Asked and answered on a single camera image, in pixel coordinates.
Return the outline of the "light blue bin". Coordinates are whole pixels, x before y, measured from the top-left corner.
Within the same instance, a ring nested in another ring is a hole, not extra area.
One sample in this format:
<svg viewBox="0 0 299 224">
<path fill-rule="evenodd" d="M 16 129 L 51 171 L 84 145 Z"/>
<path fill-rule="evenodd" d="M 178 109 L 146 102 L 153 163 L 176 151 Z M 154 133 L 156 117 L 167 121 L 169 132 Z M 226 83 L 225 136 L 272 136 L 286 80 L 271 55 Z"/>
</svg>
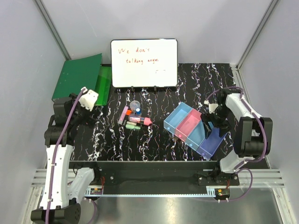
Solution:
<svg viewBox="0 0 299 224">
<path fill-rule="evenodd" d="M 196 151 L 203 140 L 205 139 L 205 129 L 204 124 L 200 121 L 194 130 L 187 136 L 186 145 L 189 146 L 192 150 Z"/>
<path fill-rule="evenodd" d="M 181 121 L 188 115 L 192 110 L 190 106 L 185 103 L 180 103 L 174 111 L 164 120 L 164 129 L 170 132 L 172 135 L 175 134 L 175 129 L 181 123 Z"/>
</svg>

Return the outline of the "purple plastic bin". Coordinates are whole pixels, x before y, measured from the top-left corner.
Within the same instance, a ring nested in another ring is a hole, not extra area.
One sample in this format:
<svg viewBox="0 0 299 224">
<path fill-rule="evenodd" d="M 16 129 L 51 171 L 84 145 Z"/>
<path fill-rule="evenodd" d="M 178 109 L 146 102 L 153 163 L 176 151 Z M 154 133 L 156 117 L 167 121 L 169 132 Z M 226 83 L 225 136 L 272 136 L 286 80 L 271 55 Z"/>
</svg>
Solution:
<svg viewBox="0 0 299 224">
<path fill-rule="evenodd" d="M 196 152 L 199 155 L 201 155 L 204 159 L 209 160 L 214 155 L 217 148 L 225 138 L 226 134 L 220 137 L 219 133 L 220 133 L 220 129 L 213 127 L 210 136 L 206 139 L 203 124 L 202 122 L 200 122 L 199 139 L 202 140 L 202 142 L 199 145 Z"/>
</svg>

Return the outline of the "pink plastic bin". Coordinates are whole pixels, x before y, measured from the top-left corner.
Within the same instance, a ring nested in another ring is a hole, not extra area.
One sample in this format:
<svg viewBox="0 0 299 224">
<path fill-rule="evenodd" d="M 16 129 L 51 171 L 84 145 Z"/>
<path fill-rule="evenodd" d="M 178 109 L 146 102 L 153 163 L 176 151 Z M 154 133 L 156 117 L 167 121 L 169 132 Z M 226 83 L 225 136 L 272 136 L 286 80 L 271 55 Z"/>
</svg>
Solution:
<svg viewBox="0 0 299 224">
<path fill-rule="evenodd" d="M 175 136 L 181 139 L 182 141 L 185 141 L 200 121 L 201 113 L 195 109 L 191 109 L 191 111 L 176 127 Z"/>
</svg>

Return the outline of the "clear jar of clips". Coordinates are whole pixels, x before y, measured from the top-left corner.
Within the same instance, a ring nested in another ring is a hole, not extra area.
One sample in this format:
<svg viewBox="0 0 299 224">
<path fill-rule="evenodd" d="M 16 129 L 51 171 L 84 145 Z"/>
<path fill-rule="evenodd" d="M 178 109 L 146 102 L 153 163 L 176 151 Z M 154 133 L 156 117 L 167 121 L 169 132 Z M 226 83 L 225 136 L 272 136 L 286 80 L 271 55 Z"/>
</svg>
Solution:
<svg viewBox="0 0 299 224">
<path fill-rule="evenodd" d="M 133 100 L 130 102 L 129 107 L 133 113 L 136 112 L 137 108 L 140 108 L 140 102 L 137 100 Z"/>
</svg>

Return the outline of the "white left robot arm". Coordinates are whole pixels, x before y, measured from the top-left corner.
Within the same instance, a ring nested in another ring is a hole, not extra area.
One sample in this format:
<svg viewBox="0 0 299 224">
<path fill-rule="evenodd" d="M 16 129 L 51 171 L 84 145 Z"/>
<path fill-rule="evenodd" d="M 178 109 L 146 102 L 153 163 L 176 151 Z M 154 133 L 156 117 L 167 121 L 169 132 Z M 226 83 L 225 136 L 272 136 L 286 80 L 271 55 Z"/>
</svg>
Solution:
<svg viewBox="0 0 299 224">
<path fill-rule="evenodd" d="M 77 224 L 81 216 L 81 201 L 87 187 L 101 179 L 98 166 L 79 168 L 75 179 L 68 182 L 69 163 L 74 150 L 77 127 L 92 126 L 93 108 L 98 94 L 92 90 L 55 100 L 54 114 L 44 133 L 47 169 L 44 193 L 39 208 L 31 212 L 35 224 Z"/>
</svg>

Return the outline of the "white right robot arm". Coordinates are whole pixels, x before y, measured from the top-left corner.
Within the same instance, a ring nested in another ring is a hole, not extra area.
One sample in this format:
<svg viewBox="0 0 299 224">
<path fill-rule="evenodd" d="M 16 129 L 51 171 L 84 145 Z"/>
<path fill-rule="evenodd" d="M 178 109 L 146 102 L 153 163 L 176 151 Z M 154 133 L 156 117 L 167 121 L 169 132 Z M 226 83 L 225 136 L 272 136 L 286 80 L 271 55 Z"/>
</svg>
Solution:
<svg viewBox="0 0 299 224">
<path fill-rule="evenodd" d="M 245 164 L 257 163 L 269 154 L 273 121 L 259 114 L 248 103 L 240 87 L 221 88 L 212 94 L 216 95 L 216 102 L 210 103 L 206 98 L 204 105 L 208 107 L 208 112 L 201 115 L 205 132 L 203 145 L 212 147 L 217 138 L 231 131 L 230 114 L 237 119 L 238 125 L 233 150 L 217 161 L 210 173 L 200 174 L 199 179 L 224 185 L 236 178 Z"/>
</svg>

